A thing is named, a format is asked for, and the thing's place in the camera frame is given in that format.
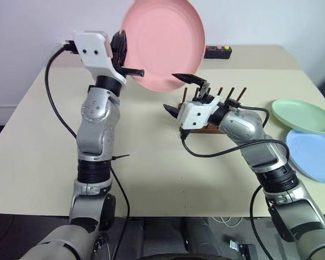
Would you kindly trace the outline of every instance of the table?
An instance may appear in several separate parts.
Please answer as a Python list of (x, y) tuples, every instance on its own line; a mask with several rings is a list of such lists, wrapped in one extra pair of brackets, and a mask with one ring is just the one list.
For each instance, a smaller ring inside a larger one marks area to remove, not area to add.
[[(197, 75), (211, 84), (215, 95), (223, 87), (234, 97), (243, 87), (246, 106), (270, 108), (273, 100), (292, 98), (325, 109), (325, 100), (293, 57), (279, 46), (233, 46), (230, 60), (205, 60)], [(0, 213), (68, 215), (77, 175), (77, 147), (54, 115), (44, 88), (44, 70), (18, 105), (0, 135)], [(93, 83), (79, 58), (63, 54), (50, 72), (55, 103), (77, 131), (80, 108)], [(188, 85), (187, 99), (195, 86)], [(195, 158), (182, 147), (178, 123), (163, 104), (177, 105), (184, 88), (152, 92), (132, 78), (121, 94), (121, 119), (116, 128), (114, 154), (131, 156), (113, 167), (127, 192), (132, 216), (248, 216), (251, 195), (259, 182), (239, 151), (217, 158)], [(288, 127), (273, 116), (266, 132), (284, 140)], [(234, 146), (222, 134), (191, 134), (189, 147), (213, 153)], [(325, 184), (297, 173), (325, 213)], [(126, 206), (116, 183), (116, 215)], [(255, 216), (268, 216), (263, 193), (254, 205)]]

